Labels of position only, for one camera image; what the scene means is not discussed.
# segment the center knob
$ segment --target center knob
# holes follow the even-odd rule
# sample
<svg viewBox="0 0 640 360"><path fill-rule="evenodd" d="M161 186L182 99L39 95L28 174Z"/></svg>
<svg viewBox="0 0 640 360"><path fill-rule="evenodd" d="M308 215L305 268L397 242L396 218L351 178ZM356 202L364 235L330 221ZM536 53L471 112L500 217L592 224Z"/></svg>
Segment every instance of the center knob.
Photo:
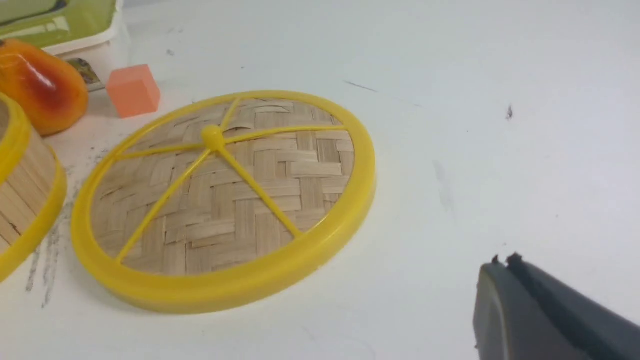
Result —
<svg viewBox="0 0 640 360"><path fill-rule="evenodd" d="M211 151L218 151L225 146L225 137L220 126L210 125L202 129L202 140Z"/></svg>

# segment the pink eraser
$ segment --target pink eraser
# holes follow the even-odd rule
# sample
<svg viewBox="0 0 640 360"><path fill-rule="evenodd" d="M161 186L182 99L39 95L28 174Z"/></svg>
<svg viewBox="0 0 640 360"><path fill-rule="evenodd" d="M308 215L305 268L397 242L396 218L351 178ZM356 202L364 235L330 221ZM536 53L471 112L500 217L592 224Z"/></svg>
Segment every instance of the pink eraser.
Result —
<svg viewBox="0 0 640 360"><path fill-rule="evenodd" d="M114 70L106 88L121 118L158 110L160 89L147 64Z"/></svg>

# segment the white table surface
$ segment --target white table surface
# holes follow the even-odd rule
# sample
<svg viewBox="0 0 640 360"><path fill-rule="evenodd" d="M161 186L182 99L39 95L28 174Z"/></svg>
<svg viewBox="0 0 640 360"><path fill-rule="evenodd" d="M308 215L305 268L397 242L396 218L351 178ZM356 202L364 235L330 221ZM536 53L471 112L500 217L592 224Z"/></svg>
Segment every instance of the white table surface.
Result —
<svg viewBox="0 0 640 360"><path fill-rule="evenodd" d="M151 66L161 108L122 120L92 93L87 116L47 140L68 201L104 151L160 114L282 89L369 129L374 205L304 281L192 316L98 285L67 205L39 258L0 285L0 358L475 359L479 267L514 251L640 323L639 13L633 0L129 3L132 62Z"/></svg>

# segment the yellow plastic rim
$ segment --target yellow plastic rim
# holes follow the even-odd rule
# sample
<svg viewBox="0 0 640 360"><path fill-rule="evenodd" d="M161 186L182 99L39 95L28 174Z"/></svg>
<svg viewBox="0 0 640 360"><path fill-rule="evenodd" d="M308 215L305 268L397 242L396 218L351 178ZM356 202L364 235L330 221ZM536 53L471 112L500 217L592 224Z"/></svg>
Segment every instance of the yellow plastic rim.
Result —
<svg viewBox="0 0 640 360"><path fill-rule="evenodd" d="M272 135L273 129L258 131L235 138L221 138L233 111L241 99L279 98L301 101L331 113L351 136L355 160L351 178L340 200L325 218L311 230L301 233L293 227L294 241L259 259L227 270L188 276L164 276L139 272L121 264L145 225L159 210L172 191L212 152L226 159L238 171L265 204L282 221L281 212L255 180L235 163L225 149L228 143L251 140ZM203 131L203 144L186 144L137 153L122 154L142 136L157 126L181 116L223 102L233 101L220 127L208 127ZM317 127L281 128L279 132L309 131ZM186 172L174 182L152 207L143 223L134 232L116 258L109 257L99 246L91 227L91 207L96 188L111 165L123 158L146 156L159 152L203 149L204 152ZM284 290L302 280L333 257L355 234L371 207L375 193L375 154L373 144L364 126L348 110L320 97L285 91L256 91L224 95L186 106L143 127L113 149L93 170L80 190L71 221L72 242L80 262L107 289L125 301L145 309L168 313L202 313L241 306Z"/></svg>
<svg viewBox="0 0 640 360"><path fill-rule="evenodd" d="M20 163L31 134L31 124L22 108L4 94L0 94L9 110L9 126L0 142L0 184L13 172ZM55 223L67 194L67 175L64 168L51 153L56 161L56 175L51 186L49 198L40 210L38 216L31 223L27 231L15 240L13 245L0 255L0 281L5 280L22 262L38 247L49 229Z"/></svg>

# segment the bamboo steamer lid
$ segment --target bamboo steamer lid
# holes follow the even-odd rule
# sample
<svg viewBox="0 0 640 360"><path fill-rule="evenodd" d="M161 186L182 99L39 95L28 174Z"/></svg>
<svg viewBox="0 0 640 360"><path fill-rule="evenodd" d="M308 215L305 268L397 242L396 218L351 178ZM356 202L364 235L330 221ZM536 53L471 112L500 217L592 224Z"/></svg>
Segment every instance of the bamboo steamer lid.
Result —
<svg viewBox="0 0 640 360"><path fill-rule="evenodd" d="M67 178L22 108L0 94L0 281L40 244L55 222Z"/></svg>
<svg viewBox="0 0 640 360"><path fill-rule="evenodd" d="M215 311L329 260L374 184L371 140L345 109L292 92L231 94L114 149L78 196L72 238L85 267L132 304Z"/></svg>

